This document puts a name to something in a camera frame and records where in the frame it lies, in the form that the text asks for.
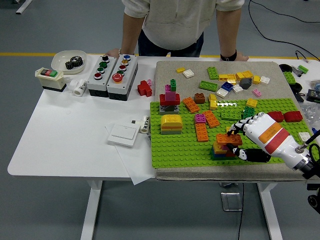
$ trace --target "white cylinder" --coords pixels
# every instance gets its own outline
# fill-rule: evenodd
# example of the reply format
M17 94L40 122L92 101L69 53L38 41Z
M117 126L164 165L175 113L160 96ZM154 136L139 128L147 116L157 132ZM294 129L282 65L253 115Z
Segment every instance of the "white cylinder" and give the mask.
M73 90L75 96L81 97L87 88L87 81L82 80L79 82L78 86Z

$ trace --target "white plate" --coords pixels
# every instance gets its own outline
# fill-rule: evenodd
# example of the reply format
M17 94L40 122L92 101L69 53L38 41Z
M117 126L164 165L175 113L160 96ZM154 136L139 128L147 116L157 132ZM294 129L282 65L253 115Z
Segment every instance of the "white plate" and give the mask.
M66 62L69 62L72 57L80 56L83 60L83 64L81 66L74 67L72 69L66 68ZM84 51L80 50L68 50L68 51L61 51L54 55L51 68L56 71L63 71L64 74L77 74L80 73L86 64L87 61L87 54Z

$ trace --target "table leg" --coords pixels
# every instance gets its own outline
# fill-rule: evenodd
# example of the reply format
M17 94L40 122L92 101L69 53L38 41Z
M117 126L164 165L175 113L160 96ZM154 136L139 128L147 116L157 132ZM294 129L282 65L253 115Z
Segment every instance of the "table leg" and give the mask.
M257 185L264 210L266 224L269 230L270 239L282 240L283 238L277 219L277 214L270 194L270 191L277 185L277 183L258 183Z
M91 187L88 205L86 207L81 240L92 240L95 230L96 216L99 205L102 181L87 181Z

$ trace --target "dark pants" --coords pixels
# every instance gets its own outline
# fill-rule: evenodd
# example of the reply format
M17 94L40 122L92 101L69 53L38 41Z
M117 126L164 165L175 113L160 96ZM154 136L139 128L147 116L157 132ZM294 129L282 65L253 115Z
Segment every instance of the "dark pants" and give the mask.
M168 53L171 53L171 57L194 57L200 56L202 45L204 44L204 33L201 34L199 39L192 45L181 50L164 49L153 44L145 35L144 31L138 38L139 56L149 57L165 57Z

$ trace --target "white table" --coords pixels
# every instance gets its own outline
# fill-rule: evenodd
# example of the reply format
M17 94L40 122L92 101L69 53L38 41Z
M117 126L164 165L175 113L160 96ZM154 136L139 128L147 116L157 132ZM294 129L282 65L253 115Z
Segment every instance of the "white table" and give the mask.
M98 55L88 55L84 70L71 79L88 79ZM128 101L90 96L82 97L44 90L8 166L9 174L29 177L65 177L88 181L91 186L81 239L92 239L102 181L129 179L114 146L107 144L105 126L118 120L139 120L150 112L151 97L140 96L137 85L154 79L158 61L218 61L217 58L139 57L138 72ZM319 75L320 63L290 59L250 59L278 64L304 65L309 69L299 82L308 91L308 81ZM272 239L282 239L270 190L275 186L259 185Z

